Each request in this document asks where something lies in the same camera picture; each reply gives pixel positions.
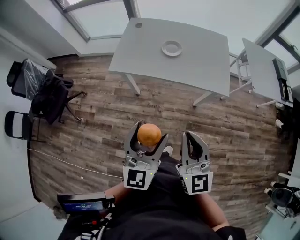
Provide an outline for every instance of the orange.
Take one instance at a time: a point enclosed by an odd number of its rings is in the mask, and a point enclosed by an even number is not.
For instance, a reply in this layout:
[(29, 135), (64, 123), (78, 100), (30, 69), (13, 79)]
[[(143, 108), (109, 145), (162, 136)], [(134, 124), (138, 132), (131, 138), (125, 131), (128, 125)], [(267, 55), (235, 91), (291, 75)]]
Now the orange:
[(161, 131), (155, 124), (145, 123), (137, 132), (137, 140), (146, 147), (155, 146), (160, 139)]

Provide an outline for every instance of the office chair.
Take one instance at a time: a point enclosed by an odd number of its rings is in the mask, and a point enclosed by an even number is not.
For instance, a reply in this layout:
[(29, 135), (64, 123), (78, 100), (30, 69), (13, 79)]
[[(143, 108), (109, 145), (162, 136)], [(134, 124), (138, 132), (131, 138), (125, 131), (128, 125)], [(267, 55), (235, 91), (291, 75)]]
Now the office chair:
[[(23, 115), (21, 136), (18, 136), (18, 137), (13, 135), (13, 123), (14, 123), (14, 116), (16, 113)], [(5, 130), (5, 133), (7, 136), (12, 137), (12, 138), (27, 140), (27, 141), (37, 141), (37, 142), (45, 143), (45, 141), (40, 141), (38, 139), (39, 125), (38, 125), (38, 131), (37, 131), (37, 140), (32, 139), (32, 137), (33, 137), (32, 136), (32, 126), (33, 126), (33, 122), (31, 122), (31, 120), (29, 118), (29, 114), (27, 114), (27, 113), (9, 111), (5, 116), (4, 130)]]
[(11, 87), (13, 95), (26, 98), (24, 74), (21, 73), (22, 63), (14, 61), (8, 73), (6, 82)]
[[(25, 69), (37, 78), (34, 79), (36, 84), (29, 84), (29, 86), (27, 86), (27, 90), (24, 78)], [(50, 80), (49, 82), (53, 80), (55, 83), (58, 83), (55, 89), (47, 89), (47, 87), (49, 88), (49, 86), (47, 86), (47, 79)], [(59, 117), (59, 122), (63, 123), (63, 121), (61, 121), (61, 115), (66, 107), (72, 116), (77, 121), (81, 122), (81, 119), (76, 117), (72, 112), (68, 102), (81, 94), (85, 96), (86, 93), (80, 92), (74, 96), (68, 97), (68, 89), (73, 86), (72, 79), (63, 79), (58, 77), (53, 73), (53, 71), (35, 64), (29, 59), (25, 59), (23, 63), (13, 63), (7, 76), (7, 84), (12, 88), (12, 94), (32, 100), (30, 112), (33, 114), (30, 115), (31, 119), (33, 117), (44, 117), (49, 124), (53, 124)]]

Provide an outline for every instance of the white table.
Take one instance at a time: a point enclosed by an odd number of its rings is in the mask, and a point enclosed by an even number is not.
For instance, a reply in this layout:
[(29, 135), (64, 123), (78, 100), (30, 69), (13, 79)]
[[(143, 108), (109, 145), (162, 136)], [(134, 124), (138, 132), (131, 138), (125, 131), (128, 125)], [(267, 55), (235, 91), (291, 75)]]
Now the white table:
[[(170, 57), (163, 53), (162, 45), (169, 40), (181, 45), (179, 56)], [(180, 22), (131, 18), (112, 58), (109, 72), (122, 74), (137, 95), (140, 90), (131, 74), (184, 83), (209, 91), (193, 103), (196, 106), (208, 96), (229, 96), (229, 64), (226, 36)]]
[(279, 82), (272, 61), (274, 58), (278, 57), (247, 39), (243, 38), (243, 43), (250, 67), (251, 77), (248, 77), (250, 80), (246, 84), (240, 86), (236, 90), (252, 84), (253, 92), (272, 99), (267, 103), (257, 105), (257, 107), (273, 104), (275, 102), (280, 102), (289, 107), (293, 107), (293, 103), (281, 99)]

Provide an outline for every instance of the plastic bag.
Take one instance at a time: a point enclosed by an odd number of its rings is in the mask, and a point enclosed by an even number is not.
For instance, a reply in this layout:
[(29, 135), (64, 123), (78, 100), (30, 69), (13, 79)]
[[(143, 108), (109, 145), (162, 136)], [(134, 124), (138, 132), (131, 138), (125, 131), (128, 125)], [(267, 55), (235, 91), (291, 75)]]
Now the plastic bag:
[(25, 59), (22, 67), (25, 79), (26, 98), (32, 101), (40, 87), (43, 86), (46, 81), (45, 76), (48, 69), (34, 63), (30, 59)]

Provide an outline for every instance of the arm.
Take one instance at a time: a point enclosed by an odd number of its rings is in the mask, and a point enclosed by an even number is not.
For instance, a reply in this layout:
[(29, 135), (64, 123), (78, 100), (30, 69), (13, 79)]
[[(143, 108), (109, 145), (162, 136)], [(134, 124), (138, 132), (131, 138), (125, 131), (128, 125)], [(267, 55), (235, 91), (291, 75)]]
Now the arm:
[(201, 215), (208, 226), (214, 231), (229, 226), (224, 212), (207, 193), (198, 194), (195, 197), (200, 207)]
[(124, 183), (120, 182), (118, 185), (105, 191), (106, 196), (114, 195), (116, 201), (115, 204), (118, 204), (122, 198), (127, 196), (131, 192), (130, 188), (124, 187)]

